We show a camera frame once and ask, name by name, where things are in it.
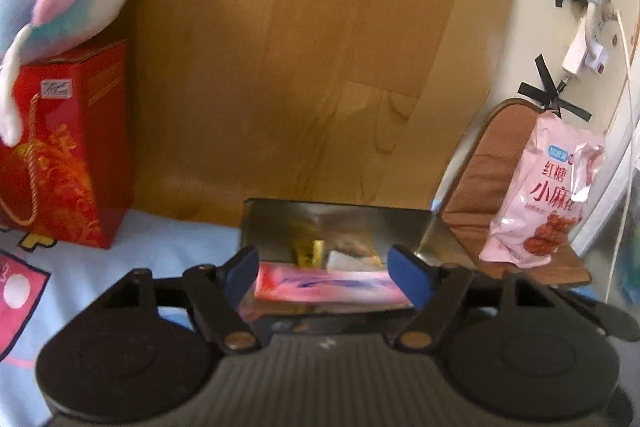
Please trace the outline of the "blue cartoon pig bedsheet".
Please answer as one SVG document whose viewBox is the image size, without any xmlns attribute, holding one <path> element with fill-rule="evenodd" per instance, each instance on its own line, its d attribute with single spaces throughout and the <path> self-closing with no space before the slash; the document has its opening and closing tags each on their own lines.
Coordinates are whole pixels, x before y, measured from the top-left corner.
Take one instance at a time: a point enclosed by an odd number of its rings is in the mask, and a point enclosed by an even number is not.
<svg viewBox="0 0 640 427">
<path fill-rule="evenodd" d="M 134 268 L 178 277 L 192 265 L 222 265 L 240 232 L 130 210 L 110 248 L 4 228 L 1 231 L 1 422 L 40 426 L 49 409 L 35 381 L 42 346 Z"/>
</svg>

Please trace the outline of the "white power strip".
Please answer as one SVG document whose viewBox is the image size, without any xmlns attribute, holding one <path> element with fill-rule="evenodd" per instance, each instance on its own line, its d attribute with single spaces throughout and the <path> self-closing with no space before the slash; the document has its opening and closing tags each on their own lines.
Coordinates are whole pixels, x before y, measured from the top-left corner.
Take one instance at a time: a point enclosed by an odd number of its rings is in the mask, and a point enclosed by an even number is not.
<svg viewBox="0 0 640 427">
<path fill-rule="evenodd" d="M 625 43 L 614 4 L 608 0 L 598 6 L 589 3 L 565 52 L 563 72 L 570 79 L 588 74 L 601 77 Z"/>
</svg>

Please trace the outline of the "pink snack packet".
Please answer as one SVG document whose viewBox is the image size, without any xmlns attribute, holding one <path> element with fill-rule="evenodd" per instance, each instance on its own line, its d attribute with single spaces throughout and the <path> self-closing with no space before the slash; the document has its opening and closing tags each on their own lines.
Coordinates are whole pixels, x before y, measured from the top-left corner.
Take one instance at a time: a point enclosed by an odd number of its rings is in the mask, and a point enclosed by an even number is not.
<svg viewBox="0 0 640 427">
<path fill-rule="evenodd" d="M 408 306 L 384 271 L 326 271 L 262 263 L 254 284 L 260 300 L 288 303 Z"/>
</svg>

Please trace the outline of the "brown seat cushion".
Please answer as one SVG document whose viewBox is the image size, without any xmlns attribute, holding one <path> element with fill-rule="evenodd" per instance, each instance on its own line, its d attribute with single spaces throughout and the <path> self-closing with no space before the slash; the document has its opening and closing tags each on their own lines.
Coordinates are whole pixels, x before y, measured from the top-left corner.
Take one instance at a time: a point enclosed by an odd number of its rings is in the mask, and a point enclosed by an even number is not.
<svg viewBox="0 0 640 427">
<path fill-rule="evenodd" d="M 480 127 L 438 210 L 477 269 L 494 279 L 519 270 L 511 263 L 480 260 L 480 251 L 540 114 L 538 106 L 521 98 L 499 104 Z"/>
</svg>

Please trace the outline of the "black metal tin box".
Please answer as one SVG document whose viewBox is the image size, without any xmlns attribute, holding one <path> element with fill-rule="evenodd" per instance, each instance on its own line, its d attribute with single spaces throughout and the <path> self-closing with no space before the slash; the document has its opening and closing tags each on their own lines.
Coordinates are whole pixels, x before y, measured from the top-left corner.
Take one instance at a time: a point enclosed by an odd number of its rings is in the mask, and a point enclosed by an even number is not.
<svg viewBox="0 0 640 427">
<path fill-rule="evenodd" d="M 475 267 L 454 233 L 428 210 L 252 198 L 244 202 L 241 245 L 256 247 L 262 263 L 298 269 L 386 272 L 387 253 L 394 245 L 408 248 L 428 265 Z M 260 300 L 253 287 L 240 311 L 256 323 L 307 315 L 404 317 L 409 308 Z"/>
</svg>

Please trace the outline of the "pink twisted-dough snack bag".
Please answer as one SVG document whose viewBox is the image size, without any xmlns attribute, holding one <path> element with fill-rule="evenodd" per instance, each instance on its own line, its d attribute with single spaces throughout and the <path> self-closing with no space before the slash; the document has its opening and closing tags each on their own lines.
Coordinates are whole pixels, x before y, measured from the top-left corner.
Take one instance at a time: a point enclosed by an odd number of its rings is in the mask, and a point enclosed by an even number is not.
<svg viewBox="0 0 640 427">
<path fill-rule="evenodd" d="M 548 265 L 582 221 L 603 157 L 603 135 L 551 112 L 539 115 L 490 222 L 480 260 L 520 269 Z"/>
</svg>

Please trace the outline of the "red gift bag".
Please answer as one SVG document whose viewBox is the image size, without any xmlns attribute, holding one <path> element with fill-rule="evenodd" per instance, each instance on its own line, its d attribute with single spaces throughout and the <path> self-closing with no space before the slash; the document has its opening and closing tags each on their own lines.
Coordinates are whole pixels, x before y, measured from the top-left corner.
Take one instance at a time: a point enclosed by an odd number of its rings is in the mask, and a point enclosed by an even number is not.
<svg viewBox="0 0 640 427">
<path fill-rule="evenodd" d="M 1 226 L 110 247 L 132 203 L 127 45 L 93 39 L 22 67 L 24 133 L 1 149 Z"/>
</svg>

